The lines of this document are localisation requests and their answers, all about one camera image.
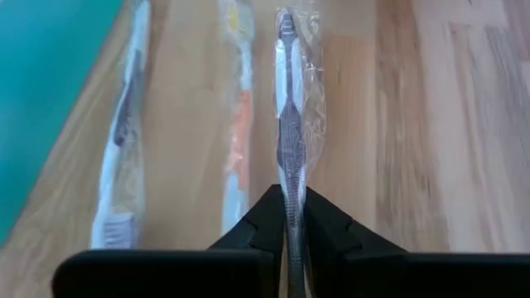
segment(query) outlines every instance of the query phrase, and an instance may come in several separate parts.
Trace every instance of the clear plastic packaging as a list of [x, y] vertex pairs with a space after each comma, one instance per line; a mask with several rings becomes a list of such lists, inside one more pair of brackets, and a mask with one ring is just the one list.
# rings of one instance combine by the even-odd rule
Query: clear plastic packaging
[[276, 34], [277, 162], [287, 216], [289, 296], [303, 297], [306, 182], [325, 136], [320, 14], [311, 5], [279, 8]]
[[145, 84], [151, 4], [133, 0], [132, 30], [99, 177], [93, 249], [135, 248], [145, 209], [140, 111]]
[[235, 54], [229, 84], [229, 157], [226, 164], [221, 233], [228, 232], [248, 211], [249, 138], [253, 125], [253, 4], [249, 0], [219, 0], [223, 35]]

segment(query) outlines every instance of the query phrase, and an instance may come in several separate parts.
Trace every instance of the teal wall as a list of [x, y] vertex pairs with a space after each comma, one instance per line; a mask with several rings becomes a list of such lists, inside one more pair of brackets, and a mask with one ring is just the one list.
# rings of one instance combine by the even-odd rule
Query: teal wall
[[0, 0], [0, 246], [121, 3]]

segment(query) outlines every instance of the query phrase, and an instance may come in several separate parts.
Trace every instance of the toothbrush handle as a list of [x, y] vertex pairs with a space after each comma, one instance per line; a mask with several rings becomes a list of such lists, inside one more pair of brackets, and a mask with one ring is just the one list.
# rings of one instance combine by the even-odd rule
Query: toothbrush handle
[[229, 171], [238, 174], [240, 190], [248, 188], [248, 141], [252, 123], [252, 93], [241, 90], [238, 107], [235, 111], [232, 144], [229, 153]]
[[282, 10], [276, 47], [277, 161], [285, 194], [289, 298], [305, 297], [303, 207], [306, 144], [303, 138], [303, 88], [300, 40], [291, 13]]

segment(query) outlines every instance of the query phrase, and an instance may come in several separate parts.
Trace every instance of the wooden surface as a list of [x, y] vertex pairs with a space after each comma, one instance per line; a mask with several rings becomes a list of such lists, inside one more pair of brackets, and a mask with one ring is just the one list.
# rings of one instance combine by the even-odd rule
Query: wooden surface
[[[144, 248], [218, 236], [229, 59], [215, 1], [154, 0], [143, 110]], [[277, 4], [255, 1], [251, 196], [276, 182]], [[526, 0], [327, 0], [327, 134], [310, 186], [413, 251], [530, 251], [530, 5]], [[87, 248], [121, 16], [0, 252], [0, 296], [42, 297]]]

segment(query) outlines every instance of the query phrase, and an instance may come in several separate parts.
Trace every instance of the patterned toothbrush handle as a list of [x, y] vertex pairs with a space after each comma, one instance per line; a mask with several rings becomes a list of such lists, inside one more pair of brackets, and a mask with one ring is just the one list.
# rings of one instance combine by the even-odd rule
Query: patterned toothbrush handle
[[287, 216], [289, 296], [305, 297], [302, 212], [306, 196], [306, 144], [302, 131], [300, 40], [291, 13], [284, 8], [278, 17], [281, 19], [276, 46], [277, 161]]

